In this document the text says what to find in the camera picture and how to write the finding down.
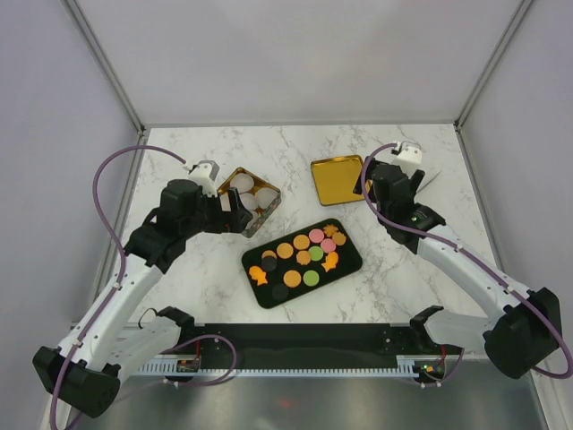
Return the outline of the square cookie tin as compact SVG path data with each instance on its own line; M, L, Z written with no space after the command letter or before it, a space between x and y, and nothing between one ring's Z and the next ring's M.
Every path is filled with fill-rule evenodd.
M252 220L242 234L253 237L281 203L280 190L249 170L239 167L219 187L218 194L224 211L230 211L228 189L235 188Z

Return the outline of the gold tin lid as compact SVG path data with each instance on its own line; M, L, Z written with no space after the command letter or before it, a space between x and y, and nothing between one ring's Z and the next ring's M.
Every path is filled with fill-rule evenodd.
M359 155L315 160L311 163L313 182L322 206L333 206L363 200L354 189L363 169Z

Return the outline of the orange scalloped cookie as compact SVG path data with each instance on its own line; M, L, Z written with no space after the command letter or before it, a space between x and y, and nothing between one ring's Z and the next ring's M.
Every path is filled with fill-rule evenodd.
M312 261L312 257L308 250L301 250L296 254L296 261L300 265L308 265Z

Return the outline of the metal tongs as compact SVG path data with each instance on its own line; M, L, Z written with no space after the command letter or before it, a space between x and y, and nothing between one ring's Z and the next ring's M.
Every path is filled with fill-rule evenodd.
M431 173L429 176L425 177L421 182L421 184L419 185L416 193L420 194L422 191L424 191L427 187L429 187L432 183L435 182L435 180L440 176L440 174L441 170L438 170Z

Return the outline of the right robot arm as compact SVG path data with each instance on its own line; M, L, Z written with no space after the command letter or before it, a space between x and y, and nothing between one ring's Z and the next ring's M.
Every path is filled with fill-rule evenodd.
M473 253L445 219L415 202L424 176L408 176L393 164L373 160L363 173L372 184L368 204L390 237L444 272L483 310L482 317L434 306L418 314L409 331L414 350L440 344L482 350L493 365L518 379L561 347L560 301L548 288L532 290Z

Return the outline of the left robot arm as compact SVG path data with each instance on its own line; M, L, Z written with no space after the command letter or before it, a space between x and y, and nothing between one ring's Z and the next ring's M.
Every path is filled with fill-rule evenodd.
M56 348L42 347L32 364L53 400L62 400L82 414L98 417L120 389L119 366L108 361L109 346L123 328L123 319L147 294L186 242L199 233L241 233L252 214L235 188L223 210L217 193L208 194L188 179L170 181L159 206L135 229L122 250L120 270L102 291L84 320Z

